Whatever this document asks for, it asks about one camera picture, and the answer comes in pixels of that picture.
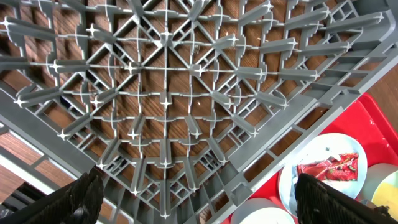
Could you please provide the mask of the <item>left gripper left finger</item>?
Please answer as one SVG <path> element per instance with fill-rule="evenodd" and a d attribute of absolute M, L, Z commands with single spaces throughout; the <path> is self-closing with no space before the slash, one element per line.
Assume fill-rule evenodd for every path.
<path fill-rule="evenodd" d="M 91 171 L 1 219 L 1 224 L 95 224 L 104 199 L 102 178 Z"/>

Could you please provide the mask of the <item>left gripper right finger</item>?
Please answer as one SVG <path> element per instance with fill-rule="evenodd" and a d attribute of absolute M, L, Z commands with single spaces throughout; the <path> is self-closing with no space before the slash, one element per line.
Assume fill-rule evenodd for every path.
<path fill-rule="evenodd" d="M 385 206 L 369 208 L 312 175 L 295 185 L 300 224 L 397 224 Z"/>

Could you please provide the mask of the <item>red snack wrapper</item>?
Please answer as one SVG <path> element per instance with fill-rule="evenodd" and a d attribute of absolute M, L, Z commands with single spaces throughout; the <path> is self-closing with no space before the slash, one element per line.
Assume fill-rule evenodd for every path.
<path fill-rule="evenodd" d="M 340 154 L 340 160 L 326 159 L 310 164 L 297 165 L 297 173 L 308 174 L 320 181 L 357 181 L 358 180 L 358 153 Z"/>

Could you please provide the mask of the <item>small light blue bowl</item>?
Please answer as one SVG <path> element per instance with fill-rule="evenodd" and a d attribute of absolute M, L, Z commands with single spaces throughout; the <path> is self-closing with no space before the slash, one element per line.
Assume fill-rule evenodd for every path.
<path fill-rule="evenodd" d="M 230 224 L 294 224 L 292 216 L 266 198 L 252 198 L 232 214 Z"/>

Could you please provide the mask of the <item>white napkin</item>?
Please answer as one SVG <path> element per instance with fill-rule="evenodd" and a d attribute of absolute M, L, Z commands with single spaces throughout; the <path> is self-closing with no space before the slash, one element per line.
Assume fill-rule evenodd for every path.
<path fill-rule="evenodd" d="M 300 159 L 296 159 L 292 166 L 292 183 L 298 182 L 300 174 L 310 174 L 320 181 L 329 180 L 326 172 L 332 165 L 340 162 L 341 156 L 329 147 L 315 152 L 304 153 Z"/>

